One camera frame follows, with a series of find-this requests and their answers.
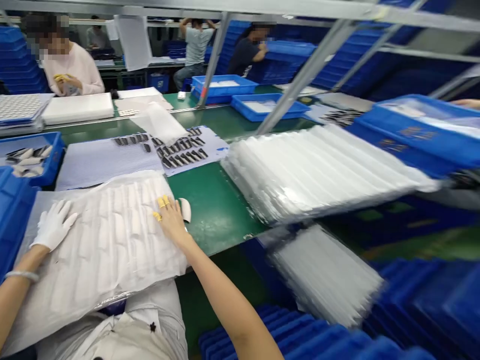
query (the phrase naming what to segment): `human arm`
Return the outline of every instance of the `human arm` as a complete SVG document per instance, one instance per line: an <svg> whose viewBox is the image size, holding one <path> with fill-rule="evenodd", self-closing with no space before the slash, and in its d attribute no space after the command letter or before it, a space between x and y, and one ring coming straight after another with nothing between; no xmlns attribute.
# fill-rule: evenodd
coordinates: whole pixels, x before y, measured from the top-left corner
<svg viewBox="0 0 480 360"><path fill-rule="evenodd" d="M480 110L480 100L477 100L477 99L456 100L456 101L452 101L452 104L462 106L465 108Z"/></svg>
<svg viewBox="0 0 480 360"><path fill-rule="evenodd" d="M48 212L43 212L38 223L38 235L30 250L22 256L13 269L17 272L34 273L50 251L54 250L67 236L70 227L77 219L77 214L65 220L71 202L60 201L52 205ZM10 333L15 318L27 295L31 280L21 275L7 277L0 285L0 352Z"/></svg>
<svg viewBox="0 0 480 360"><path fill-rule="evenodd" d="M181 31L181 34L183 35L183 37L186 36L186 34L187 34L187 24L191 21L192 21L192 19L189 18L189 17L186 17L186 18L184 18L180 21L180 31Z"/></svg>
<svg viewBox="0 0 480 360"><path fill-rule="evenodd" d="M213 311L230 337L238 358L283 359L273 337L252 305L185 230L178 200L173 202L164 196L164 199L158 199L158 204L163 232L183 251L191 264Z"/></svg>

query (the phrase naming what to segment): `workbench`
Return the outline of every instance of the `workbench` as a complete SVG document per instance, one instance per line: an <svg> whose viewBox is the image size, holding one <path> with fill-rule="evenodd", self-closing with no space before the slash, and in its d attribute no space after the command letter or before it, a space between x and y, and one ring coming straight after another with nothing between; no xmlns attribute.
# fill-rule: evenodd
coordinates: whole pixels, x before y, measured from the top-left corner
<svg viewBox="0 0 480 360"><path fill-rule="evenodd" d="M259 86L258 93L278 93L273 86ZM184 101L177 94L165 94L175 110L193 108L197 100L187 93ZM177 112L172 114L182 126L206 125L226 142L238 137L251 136L261 122L250 122L230 106ZM274 132L308 129L315 123L306 119L280 121ZM97 139L125 136L142 129L129 119L120 119L83 125L70 125L60 131L66 145ZM211 163L168 178L176 198L190 202L192 221L188 231L202 250L209 256L238 245L262 233L267 226L262 224L250 209L247 201L230 180L219 163Z"/></svg>

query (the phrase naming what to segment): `worker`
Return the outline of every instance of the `worker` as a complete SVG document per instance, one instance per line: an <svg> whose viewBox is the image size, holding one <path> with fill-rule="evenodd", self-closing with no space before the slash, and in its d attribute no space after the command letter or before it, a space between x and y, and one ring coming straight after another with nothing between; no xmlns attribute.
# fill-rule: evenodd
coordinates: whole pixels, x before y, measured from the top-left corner
<svg viewBox="0 0 480 360"><path fill-rule="evenodd" d="M477 99L462 99L452 101L452 104L462 106L465 108L480 110L480 100Z"/></svg>
<svg viewBox="0 0 480 360"><path fill-rule="evenodd" d="M269 51L264 41L273 25L253 22L237 40L227 74L243 76L252 63L261 62Z"/></svg>
<svg viewBox="0 0 480 360"><path fill-rule="evenodd" d="M40 47L40 59L50 89L60 97L105 92L104 82L90 54L70 41L68 27L51 13L25 18L26 34Z"/></svg>
<svg viewBox="0 0 480 360"><path fill-rule="evenodd" d="M185 254L239 359L283 359L255 309L185 230L180 204L166 195L154 216L163 233ZM0 286L0 352L32 281L47 255L64 240L77 214L67 217L69 201L44 212L29 251ZM143 359L187 360L187 341L179 294L164 280L126 301L122 315L94 313L36 344L38 360Z"/></svg>
<svg viewBox="0 0 480 360"><path fill-rule="evenodd" d="M204 60L207 45L215 31L215 24L207 20L208 28L202 27L203 19L184 18L180 22L180 31L186 41L185 67L173 75L178 91L182 90L184 80L204 74Z"/></svg>
<svg viewBox="0 0 480 360"><path fill-rule="evenodd" d="M91 16L92 20L100 19L97 15ZM93 25L86 30L86 43L89 49L110 49L109 37L100 25Z"/></svg>

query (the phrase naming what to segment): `white glove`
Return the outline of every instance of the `white glove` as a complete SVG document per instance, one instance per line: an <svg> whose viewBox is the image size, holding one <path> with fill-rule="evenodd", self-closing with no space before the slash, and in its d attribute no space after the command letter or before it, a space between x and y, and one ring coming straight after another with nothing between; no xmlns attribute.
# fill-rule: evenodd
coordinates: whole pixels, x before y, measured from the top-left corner
<svg viewBox="0 0 480 360"><path fill-rule="evenodd" d="M61 200L54 203L48 212L44 211L40 215L38 222L38 234L30 245L43 245L50 249L50 252L60 245L67 236L70 228L74 224L79 214L72 214L67 220L65 217L72 206L71 201Z"/></svg>

